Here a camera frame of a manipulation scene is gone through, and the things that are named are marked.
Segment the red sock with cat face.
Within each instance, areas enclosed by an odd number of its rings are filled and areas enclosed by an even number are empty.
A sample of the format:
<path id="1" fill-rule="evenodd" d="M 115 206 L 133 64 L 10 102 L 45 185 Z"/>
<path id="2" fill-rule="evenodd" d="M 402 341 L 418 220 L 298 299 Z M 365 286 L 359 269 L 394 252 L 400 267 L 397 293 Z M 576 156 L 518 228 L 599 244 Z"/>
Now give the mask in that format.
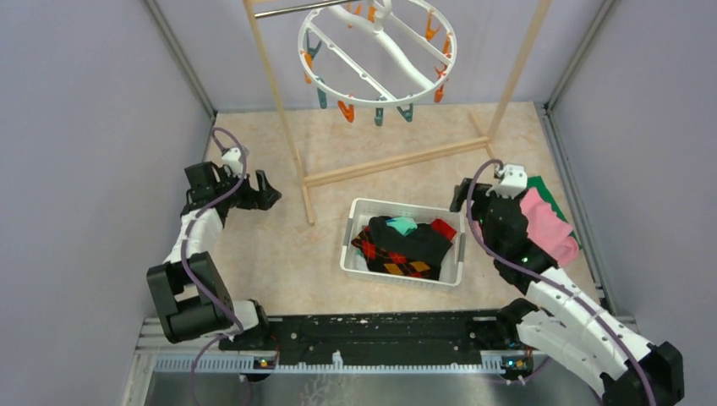
<path id="1" fill-rule="evenodd" d="M 430 226 L 447 241 L 452 241 L 457 234 L 454 227 L 440 218 L 435 219 Z"/>

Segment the wooden drying rack frame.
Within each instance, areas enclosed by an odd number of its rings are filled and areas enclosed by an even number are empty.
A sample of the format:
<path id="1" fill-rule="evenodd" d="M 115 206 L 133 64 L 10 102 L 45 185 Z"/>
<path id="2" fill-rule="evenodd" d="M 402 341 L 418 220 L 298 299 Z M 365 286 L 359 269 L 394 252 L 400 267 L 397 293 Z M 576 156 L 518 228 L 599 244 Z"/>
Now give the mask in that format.
<path id="1" fill-rule="evenodd" d="M 299 199 L 309 224 L 318 219 L 316 194 L 328 185 L 469 152 L 490 153 L 551 8 L 549 1 L 530 3 L 528 26 L 496 102 L 420 103 L 406 112 L 398 107 L 360 107 L 345 113 L 336 103 L 320 107 L 315 88 L 304 80 L 297 39 L 298 28 L 308 12 L 347 2 L 357 1 L 243 2 L 250 40 L 269 86 L 269 119 L 287 145 L 289 166 L 295 172 Z M 281 22 L 297 24 L 291 32 L 289 53 L 298 65 L 298 87 L 309 98 L 307 109 L 289 107 L 288 93 L 279 76 L 279 55 L 269 45 L 271 26 Z M 458 87 L 456 64 L 445 93 Z"/>

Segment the teal patterned sock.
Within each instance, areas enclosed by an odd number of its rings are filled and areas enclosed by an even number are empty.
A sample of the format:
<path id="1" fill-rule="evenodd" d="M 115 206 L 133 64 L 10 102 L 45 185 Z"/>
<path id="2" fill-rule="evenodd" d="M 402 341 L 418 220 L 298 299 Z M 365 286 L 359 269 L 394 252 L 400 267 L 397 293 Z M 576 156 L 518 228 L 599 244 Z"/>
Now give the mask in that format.
<path id="1" fill-rule="evenodd" d="M 402 236 L 408 236 L 418 229 L 418 224 L 411 217 L 392 217 L 386 220 L 386 225 L 395 229 Z"/>

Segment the white perforated plastic basket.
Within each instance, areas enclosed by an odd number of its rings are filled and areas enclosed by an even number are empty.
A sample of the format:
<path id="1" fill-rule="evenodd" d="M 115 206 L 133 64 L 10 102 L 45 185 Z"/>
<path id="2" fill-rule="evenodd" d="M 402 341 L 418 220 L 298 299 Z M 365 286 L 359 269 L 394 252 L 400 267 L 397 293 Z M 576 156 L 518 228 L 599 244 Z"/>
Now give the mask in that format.
<path id="1" fill-rule="evenodd" d="M 441 272 L 436 280 L 419 279 L 416 277 L 389 275 L 372 272 L 360 249 L 351 245 L 351 240 L 369 225 L 372 217 L 410 217 L 416 222 L 429 223 L 440 219 L 457 231 L 452 238 L 452 246 L 441 262 Z M 342 241 L 340 267 L 350 277 L 370 280 L 372 282 L 393 283 L 397 285 L 427 288 L 433 290 L 450 290 L 462 281 L 463 262 L 466 245 L 466 220 L 459 213 L 447 209 L 430 206 L 416 206 L 385 200 L 357 198 L 348 213 L 346 230 Z"/>

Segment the black argyle sock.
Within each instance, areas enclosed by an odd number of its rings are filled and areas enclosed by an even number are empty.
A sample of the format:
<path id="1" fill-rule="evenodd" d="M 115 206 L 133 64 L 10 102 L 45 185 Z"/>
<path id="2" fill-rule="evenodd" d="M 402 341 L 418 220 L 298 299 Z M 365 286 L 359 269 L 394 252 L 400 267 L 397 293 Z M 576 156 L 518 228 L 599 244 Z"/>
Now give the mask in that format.
<path id="1" fill-rule="evenodd" d="M 398 277 L 412 277 L 426 280 L 438 280 L 440 266 L 432 266 L 425 261 L 415 260 L 377 245 L 366 226 L 350 244 L 359 251 L 364 268 L 374 273 L 382 273 Z"/>

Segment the white round sock hanger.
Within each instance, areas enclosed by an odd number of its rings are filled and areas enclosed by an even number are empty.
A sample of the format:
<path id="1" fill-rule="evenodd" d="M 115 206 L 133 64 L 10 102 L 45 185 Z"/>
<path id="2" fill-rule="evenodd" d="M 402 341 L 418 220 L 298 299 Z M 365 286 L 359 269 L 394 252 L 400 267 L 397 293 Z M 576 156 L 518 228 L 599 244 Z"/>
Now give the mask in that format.
<path id="1" fill-rule="evenodd" d="M 357 1 L 308 12 L 298 28 L 297 54 L 320 107 L 406 112 L 442 101 L 458 38 L 427 1 Z"/>

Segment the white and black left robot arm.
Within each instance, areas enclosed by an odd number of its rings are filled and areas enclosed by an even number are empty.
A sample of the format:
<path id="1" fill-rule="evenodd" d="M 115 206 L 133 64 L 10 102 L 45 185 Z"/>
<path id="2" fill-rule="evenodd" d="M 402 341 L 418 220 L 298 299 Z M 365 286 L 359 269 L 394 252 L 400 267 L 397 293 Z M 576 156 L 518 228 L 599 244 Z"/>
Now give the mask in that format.
<path id="1" fill-rule="evenodd" d="M 210 251 L 232 209 L 268 211 L 282 193 L 261 169 L 235 173 L 228 165 L 201 162 L 184 172 L 189 189 L 178 238 L 166 259 L 146 273 L 164 336 L 170 343 L 181 343 L 232 330 L 247 347 L 264 348 L 271 327 L 258 318 L 253 305 L 246 307 L 246 316 L 236 313 Z"/>

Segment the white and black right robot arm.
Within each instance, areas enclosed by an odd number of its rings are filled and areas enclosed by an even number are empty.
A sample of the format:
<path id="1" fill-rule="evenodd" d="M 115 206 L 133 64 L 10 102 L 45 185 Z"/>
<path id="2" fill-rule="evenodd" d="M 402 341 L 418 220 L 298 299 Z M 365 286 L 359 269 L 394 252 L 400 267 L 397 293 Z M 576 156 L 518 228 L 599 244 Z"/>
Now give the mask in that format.
<path id="1" fill-rule="evenodd" d="M 685 396 L 681 352 L 617 320 L 566 273 L 578 257 L 572 226 L 532 179 L 514 185 L 456 185 L 450 210 L 465 209 L 471 232 L 501 277 L 522 293 L 495 326 L 506 348 L 546 353 L 604 405 L 675 405 Z"/>

